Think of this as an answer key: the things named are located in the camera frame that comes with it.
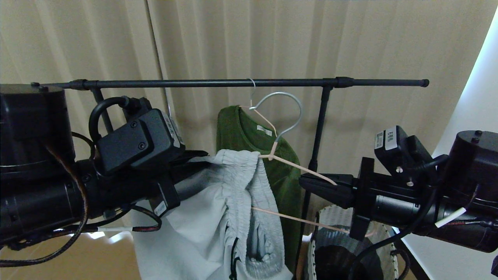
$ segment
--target green sweater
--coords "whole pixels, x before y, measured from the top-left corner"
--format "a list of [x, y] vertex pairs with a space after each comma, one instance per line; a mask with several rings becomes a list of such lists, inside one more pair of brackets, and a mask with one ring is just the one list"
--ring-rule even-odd
[[[218, 113], [216, 149], [249, 150], [270, 154], [275, 135], [269, 136], [265, 131], [256, 129], [257, 126], [260, 125], [239, 106], [221, 109]], [[278, 142], [275, 155], [299, 164], [296, 153], [283, 138]], [[277, 160], [269, 161], [265, 158], [263, 162], [278, 211], [285, 215], [300, 217], [302, 206], [300, 170]], [[300, 239], [300, 224], [285, 218], [280, 218], [280, 221], [285, 246], [285, 264], [293, 272]]]

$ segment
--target laundry basket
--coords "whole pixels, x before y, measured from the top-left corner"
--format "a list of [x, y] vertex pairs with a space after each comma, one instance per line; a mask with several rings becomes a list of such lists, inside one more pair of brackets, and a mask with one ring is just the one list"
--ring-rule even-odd
[[[333, 205], [317, 213], [318, 223], [344, 230], [350, 229], [353, 209], [342, 209]], [[308, 248], [307, 271], [305, 280], [345, 280], [354, 258], [370, 245], [389, 237], [389, 231], [383, 224], [372, 222], [367, 237], [358, 241], [348, 233], [315, 227]], [[398, 277], [396, 256], [391, 256], [394, 245], [377, 249], [376, 254], [365, 256], [355, 270], [355, 279], [393, 280]]]

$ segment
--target brown floor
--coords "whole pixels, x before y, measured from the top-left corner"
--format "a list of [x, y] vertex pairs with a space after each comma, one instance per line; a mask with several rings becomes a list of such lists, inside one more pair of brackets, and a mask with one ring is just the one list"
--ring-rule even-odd
[[[112, 243], [113, 239], [100, 237], [92, 239], [83, 234], [76, 243], [61, 256], [44, 264], [0, 269], [2, 280], [140, 280], [131, 235], [121, 234], [124, 238]], [[16, 252], [7, 248], [0, 251], [2, 259], [33, 259], [45, 256], [67, 242], [69, 237], [48, 240], [38, 246]], [[301, 256], [305, 257], [308, 243], [303, 243]], [[302, 270], [304, 262], [298, 264]], [[398, 258], [399, 269], [404, 269], [404, 261]], [[416, 280], [410, 271], [405, 280]]]

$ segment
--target silver hanger hook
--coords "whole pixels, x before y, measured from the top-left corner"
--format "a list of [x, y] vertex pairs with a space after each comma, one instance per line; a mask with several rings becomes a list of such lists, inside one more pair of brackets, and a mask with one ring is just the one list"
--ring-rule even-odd
[[251, 78], [248, 78], [248, 79], [251, 80], [252, 84], [254, 85], [254, 89], [252, 90], [252, 93], [250, 94], [250, 105], [252, 106], [252, 97], [254, 96], [254, 93], [256, 92], [256, 82]]
[[303, 116], [303, 106], [301, 104], [301, 101], [299, 99], [297, 99], [297, 97], [295, 97], [294, 95], [292, 95], [290, 93], [287, 93], [287, 92], [274, 92], [272, 94], [268, 94], [267, 96], [265, 96], [263, 99], [261, 99], [261, 101], [258, 102], [258, 104], [256, 104], [256, 106], [250, 107], [249, 110], [256, 110], [266, 99], [268, 99], [268, 98], [270, 98], [271, 96], [274, 96], [274, 95], [288, 96], [288, 97], [294, 99], [294, 101], [297, 103], [297, 106], [299, 107], [299, 118], [297, 119], [297, 121], [296, 121], [295, 124], [293, 124], [291, 127], [287, 128], [286, 130], [282, 131], [277, 136], [277, 138], [275, 139], [275, 142], [278, 142], [278, 140], [280, 139], [280, 137], [282, 135], [284, 135], [286, 132], [288, 132], [289, 130], [293, 129], [294, 127], [296, 127], [299, 124], [299, 122], [301, 121], [301, 118]]

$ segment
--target beige curtain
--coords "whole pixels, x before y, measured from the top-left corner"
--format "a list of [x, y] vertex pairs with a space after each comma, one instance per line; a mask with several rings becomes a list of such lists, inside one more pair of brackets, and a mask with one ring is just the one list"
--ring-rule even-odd
[[[0, 1], [3, 83], [72, 79], [428, 78], [428, 88], [332, 91], [319, 171], [357, 174], [375, 133], [401, 125], [432, 151], [458, 101], [497, 7], [489, 1]], [[296, 95], [304, 118], [285, 138], [310, 159], [321, 88], [257, 88]], [[215, 151], [216, 118], [249, 103], [250, 88], [103, 90], [165, 96], [189, 149]], [[71, 126], [88, 134], [90, 92], [67, 91]], [[292, 100], [261, 109], [279, 130]], [[111, 109], [117, 127], [124, 123]], [[78, 158], [88, 149], [76, 140]], [[378, 171], [383, 171], [380, 164]], [[314, 199], [312, 213], [326, 204]]]

